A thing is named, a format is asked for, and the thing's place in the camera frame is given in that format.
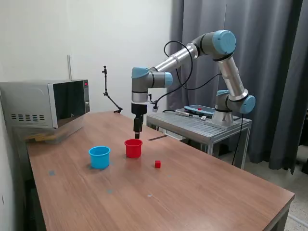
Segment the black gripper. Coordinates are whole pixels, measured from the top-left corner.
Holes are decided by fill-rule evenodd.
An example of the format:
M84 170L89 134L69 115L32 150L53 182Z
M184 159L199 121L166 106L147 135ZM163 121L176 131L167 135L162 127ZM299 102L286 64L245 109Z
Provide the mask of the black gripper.
M131 103L131 112L135 115L133 121L134 137L139 139L141 126L143 125L143 115L147 114L147 104Z

